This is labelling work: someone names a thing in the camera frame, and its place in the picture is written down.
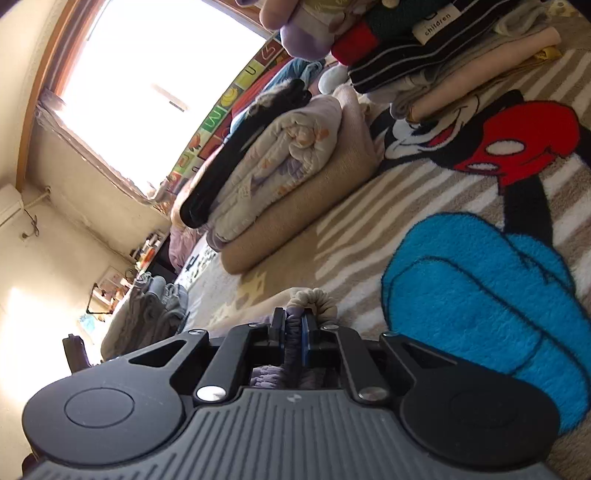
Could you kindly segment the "purple and cream pants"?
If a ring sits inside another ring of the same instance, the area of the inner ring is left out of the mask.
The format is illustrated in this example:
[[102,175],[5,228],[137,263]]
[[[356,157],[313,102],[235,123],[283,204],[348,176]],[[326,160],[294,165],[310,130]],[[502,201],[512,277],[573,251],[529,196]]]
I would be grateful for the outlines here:
[[293,287],[256,305],[269,315],[260,322],[279,328],[283,360],[279,366],[263,365],[252,370],[249,386],[259,389],[315,390],[322,387],[325,368],[308,367],[312,331],[322,324],[338,322],[335,300],[320,288]]

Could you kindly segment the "grey folded clothes stack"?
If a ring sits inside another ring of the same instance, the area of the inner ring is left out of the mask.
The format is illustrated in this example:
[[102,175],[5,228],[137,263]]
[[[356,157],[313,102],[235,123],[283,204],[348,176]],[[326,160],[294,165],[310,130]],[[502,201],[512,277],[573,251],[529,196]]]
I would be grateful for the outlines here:
[[142,349],[182,330],[188,293],[150,272],[140,274],[118,303],[100,353],[104,361]]

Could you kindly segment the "colourful folded clothes stack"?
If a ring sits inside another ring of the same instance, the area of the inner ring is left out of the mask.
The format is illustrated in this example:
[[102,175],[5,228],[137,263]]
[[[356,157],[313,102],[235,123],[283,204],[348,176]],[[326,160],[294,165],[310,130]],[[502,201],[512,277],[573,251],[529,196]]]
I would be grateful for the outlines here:
[[353,88],[398,118],[487,54],[513,66],[560,35],[545,1],[259,1],[259,22],[294,58],[332,56]]

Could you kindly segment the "black desk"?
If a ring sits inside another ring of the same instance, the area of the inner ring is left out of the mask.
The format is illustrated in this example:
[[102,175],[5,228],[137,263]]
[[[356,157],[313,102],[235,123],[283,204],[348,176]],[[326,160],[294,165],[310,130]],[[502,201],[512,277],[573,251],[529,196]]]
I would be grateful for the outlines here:
[[129,256],[138,273],[149,272],[152,276],[161,276],[168,283],[177,278],[175,268],[169,259],[170,235],[168,232],[155,230],[135,248]]

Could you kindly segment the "pink purple long quilt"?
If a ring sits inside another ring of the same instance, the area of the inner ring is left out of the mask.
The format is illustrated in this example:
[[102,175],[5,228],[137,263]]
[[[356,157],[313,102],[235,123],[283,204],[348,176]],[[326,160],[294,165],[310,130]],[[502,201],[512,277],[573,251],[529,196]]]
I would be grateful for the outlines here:
[[187,227],[180,218],[181,203],[176,201],[170,213],[168,258],[176,273],[179,273],[197,245],[202,233]]

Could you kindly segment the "Mickey Mouse brown blanket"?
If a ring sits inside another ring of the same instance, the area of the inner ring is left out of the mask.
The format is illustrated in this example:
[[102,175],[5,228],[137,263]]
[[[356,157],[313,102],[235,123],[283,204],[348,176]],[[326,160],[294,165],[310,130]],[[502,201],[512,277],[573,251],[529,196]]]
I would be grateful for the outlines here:
[[363,337],[392,330],[544,390],[550,466],[590,475],[590,26],[561,57],[420,126],[378,117],[378,175],[249,273],[197,265],[191,327],[318,287]]

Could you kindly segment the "beige folded blanket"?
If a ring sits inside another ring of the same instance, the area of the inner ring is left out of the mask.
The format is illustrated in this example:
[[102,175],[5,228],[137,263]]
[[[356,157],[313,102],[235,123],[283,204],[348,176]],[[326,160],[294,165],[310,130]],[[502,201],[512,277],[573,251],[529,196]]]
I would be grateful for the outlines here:
[[328,164],[273,203],[245,233],[221,249],[221,265],[228,274],[252,269],[355,192],[377,170],[377,154],[358,95],[353,87],[341,85],[334,97],[342,107],[342,123]]

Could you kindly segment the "floral white folded blanket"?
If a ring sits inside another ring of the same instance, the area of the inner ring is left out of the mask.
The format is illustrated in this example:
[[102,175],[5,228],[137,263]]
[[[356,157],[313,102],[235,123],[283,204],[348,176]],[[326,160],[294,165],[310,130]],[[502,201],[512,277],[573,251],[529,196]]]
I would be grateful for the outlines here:
[[337,145],[342,106],[318,95],[281,114],[253,142],[211,204],[207,243],[215,251],[245,232],[273,203],[325,167]]

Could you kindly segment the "black folded garment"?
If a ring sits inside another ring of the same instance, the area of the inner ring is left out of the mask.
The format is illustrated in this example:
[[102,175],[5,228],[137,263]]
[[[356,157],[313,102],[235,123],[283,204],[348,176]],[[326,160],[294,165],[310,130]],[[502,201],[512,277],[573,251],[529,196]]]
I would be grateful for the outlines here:
[[201,169],[179,207],[181,222],[197,229],[207,222],[209,209],[231,173],[263,131],[280,115],[304,107],[311,92],[298,78],[283,81],[259,94],[214,159]]

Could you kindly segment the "red folded blanket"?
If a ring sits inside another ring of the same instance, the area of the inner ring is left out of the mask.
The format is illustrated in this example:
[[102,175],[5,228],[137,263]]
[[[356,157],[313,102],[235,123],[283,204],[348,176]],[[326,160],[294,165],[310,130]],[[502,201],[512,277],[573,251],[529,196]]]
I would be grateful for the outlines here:
[[256,96],[263,92],[263,89],[266,87],[267,83],[269,83],[270,80],[276,76],[276,73],[279,72],[280,69],[281,66],[277,66],[276,68],[267,71],[262,76],[260,76],[259,79],[257,79],[256,82],[254,82],[252,86],[249,87],[249,89],[245,90],[242,95],[238,97],[238,100],[235,101],[235,104],[232,105],[230,111],[231,116],[236,117],[240,112],[245,110],[245,108],[249,107],[254,99],[256,99]]

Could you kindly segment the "white air conditioner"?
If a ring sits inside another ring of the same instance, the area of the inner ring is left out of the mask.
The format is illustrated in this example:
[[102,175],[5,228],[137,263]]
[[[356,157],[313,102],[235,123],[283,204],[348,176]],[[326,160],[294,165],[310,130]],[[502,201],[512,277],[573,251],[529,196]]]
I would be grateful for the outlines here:
[[0,188],[0,226],[18,215],[23,208],[22,196],[12,184]]

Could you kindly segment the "blue folded quilt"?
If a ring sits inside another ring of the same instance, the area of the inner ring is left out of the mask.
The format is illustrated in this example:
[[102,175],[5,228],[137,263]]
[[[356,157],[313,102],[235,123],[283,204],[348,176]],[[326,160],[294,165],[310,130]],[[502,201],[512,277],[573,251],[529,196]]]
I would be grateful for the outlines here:
[[[262,93],[270,91],[271,88],[280,83],[290,81],[296,78],[303,80],[305,87],[310,87],[311,84],[315,82],[315,79],[317,79],[318,76],[320,76],[322,69],[324,69],[325,59],[310,62],[301,58],[295,58],[291,59],[290,61],[287,61],[286,63],[283,63],[283,65],[277,66],[281,66],[280,71],[276,73],[276,76],[274,76],[269,83],[267,83]],[[228,130],[228,136],[231,136],[235,129],[238,128],[239,124],[242,123],[243,116],[245,115],[247,109],[249,109],[249,107],[245,108],[245,110],[240,112],[236,117],[231,116],[231,123]]]

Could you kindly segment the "colourful alphabet foam mat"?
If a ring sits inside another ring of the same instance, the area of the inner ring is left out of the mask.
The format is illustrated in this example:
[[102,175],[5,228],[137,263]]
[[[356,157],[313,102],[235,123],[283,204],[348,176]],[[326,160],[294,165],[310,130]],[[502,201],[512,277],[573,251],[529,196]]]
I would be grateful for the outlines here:
[[176,195],[184,184],[197,173],[207,158],[223,143],[231,123],[230,111],[238,97],[264,73],[277,65],[283,65],[290,59],[291,57],[281,45],[278,35],[273,35],[263,44],[263,47],[232,80],[228,89],[218,98],[197,128],[163,184],[165,193]]

